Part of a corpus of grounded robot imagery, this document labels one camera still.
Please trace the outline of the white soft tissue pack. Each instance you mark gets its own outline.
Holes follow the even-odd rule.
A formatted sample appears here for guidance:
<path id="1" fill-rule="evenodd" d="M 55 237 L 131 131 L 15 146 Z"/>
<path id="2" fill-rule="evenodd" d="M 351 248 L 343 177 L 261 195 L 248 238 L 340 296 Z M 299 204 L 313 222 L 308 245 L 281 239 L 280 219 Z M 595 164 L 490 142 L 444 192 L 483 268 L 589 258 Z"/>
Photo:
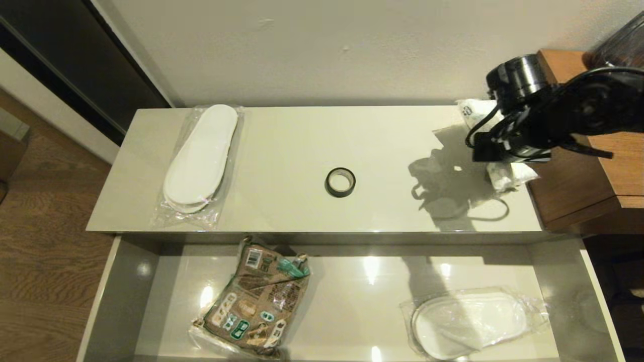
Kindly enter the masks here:
<path id="1" fill-rule="evenodd" d="M 462 99 L 457 100 L 456 105 L 467 128 L 471 130 L 492 112 L 497 102 L 493 100 Z M 537 172 L 526 163 L 491 162 L 486 165 L 486 170 L 493 188 L 499 193 L 514 190 L 539 178 Z"/>

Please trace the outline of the black tape roll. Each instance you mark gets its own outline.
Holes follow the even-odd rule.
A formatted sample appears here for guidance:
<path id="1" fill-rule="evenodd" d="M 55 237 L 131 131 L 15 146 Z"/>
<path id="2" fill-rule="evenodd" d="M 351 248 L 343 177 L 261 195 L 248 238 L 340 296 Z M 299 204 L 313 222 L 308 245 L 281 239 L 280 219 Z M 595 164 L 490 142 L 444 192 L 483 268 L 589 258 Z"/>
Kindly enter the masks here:
<path id="1" fill-rule="evenodd" d="M 332 169 L 325 178 L 325 190 L 337 199 L 352 194 L 356 187 L 356 177 L 351 170 L 344 167 Z"/>

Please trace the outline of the white slippers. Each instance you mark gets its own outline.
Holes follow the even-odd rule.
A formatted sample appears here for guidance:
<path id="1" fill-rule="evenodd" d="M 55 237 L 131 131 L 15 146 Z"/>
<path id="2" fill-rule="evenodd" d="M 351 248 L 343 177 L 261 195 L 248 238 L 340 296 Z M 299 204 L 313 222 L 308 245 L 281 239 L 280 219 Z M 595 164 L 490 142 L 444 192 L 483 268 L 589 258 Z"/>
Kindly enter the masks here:
<path id="1" fill-rule="evenodd" d="M 152 214 L 154 228 L 182 222 L 216 229 L 235 167 L 245 110 L 201 105 L 187 113 Z"/>
<path id="2" fill-rule="evenodd" d="M 543 301 L 506 286 L 424 294 L 399 309 L 410 348 L 430 362 L 470 356 L 549 325 Z"/>

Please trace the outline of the brown wooden side cabinet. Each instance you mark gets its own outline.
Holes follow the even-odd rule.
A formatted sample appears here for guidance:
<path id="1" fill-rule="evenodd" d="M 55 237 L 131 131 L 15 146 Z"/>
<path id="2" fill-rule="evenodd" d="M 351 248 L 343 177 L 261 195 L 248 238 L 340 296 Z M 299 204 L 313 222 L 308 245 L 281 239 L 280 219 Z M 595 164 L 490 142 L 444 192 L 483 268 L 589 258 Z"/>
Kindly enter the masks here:
<path id="1" fill-rule="evenodd" d="M 612 159 L 554 149 L 529 183 L 541 223 L 550 232 L 644 235 L 644 134 L 577 137 L 611 151 Z"/>

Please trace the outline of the dark glass vase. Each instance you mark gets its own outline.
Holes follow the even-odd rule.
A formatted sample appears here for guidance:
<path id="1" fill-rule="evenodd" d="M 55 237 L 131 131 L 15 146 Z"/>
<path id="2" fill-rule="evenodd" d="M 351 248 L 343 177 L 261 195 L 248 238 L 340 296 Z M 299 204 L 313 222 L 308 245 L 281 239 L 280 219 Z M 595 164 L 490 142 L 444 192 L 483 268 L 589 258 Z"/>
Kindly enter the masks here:
<path id="1" fill-rule="evenodd" d="M 589 68 L 644 68 L 644 11 L 589 53 Z"/>

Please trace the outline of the black metal stand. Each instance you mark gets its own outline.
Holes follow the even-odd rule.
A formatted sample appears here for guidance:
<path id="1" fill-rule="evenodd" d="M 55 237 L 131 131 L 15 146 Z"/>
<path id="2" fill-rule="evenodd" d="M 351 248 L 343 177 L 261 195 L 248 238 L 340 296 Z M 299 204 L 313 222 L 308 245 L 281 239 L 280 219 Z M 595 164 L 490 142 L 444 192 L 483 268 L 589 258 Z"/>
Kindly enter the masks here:
<path id="1" fill-rule="evenodd" d="M 644 362 L 644 252 L 604 257 L 598 270 L 626 362 Z"/>

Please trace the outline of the brown printed snack bag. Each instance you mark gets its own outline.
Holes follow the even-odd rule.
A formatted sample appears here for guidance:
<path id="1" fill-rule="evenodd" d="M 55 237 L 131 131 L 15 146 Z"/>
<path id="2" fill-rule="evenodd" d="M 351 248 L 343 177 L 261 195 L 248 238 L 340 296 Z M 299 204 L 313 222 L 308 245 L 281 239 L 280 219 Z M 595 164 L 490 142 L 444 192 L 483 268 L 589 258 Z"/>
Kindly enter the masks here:
<path id="1" fill-rule="evenodd" d="M 244 237 L 232 277 L 193 321 L 191 339 L 235 359 L 282 360 L 310 275 L 306 253 L 284 256 Z"/>

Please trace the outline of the dark door panel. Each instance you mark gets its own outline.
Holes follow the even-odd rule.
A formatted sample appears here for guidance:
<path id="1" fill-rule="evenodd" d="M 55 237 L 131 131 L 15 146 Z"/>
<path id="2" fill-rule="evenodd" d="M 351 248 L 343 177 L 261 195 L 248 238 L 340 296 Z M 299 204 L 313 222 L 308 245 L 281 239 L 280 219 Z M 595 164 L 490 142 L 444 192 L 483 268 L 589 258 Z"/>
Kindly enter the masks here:
<path id="1" fill-rule="evenodd" d="M 171 106 L 92 0 L 0 0 L 0 49 L 117 146 Z"/>

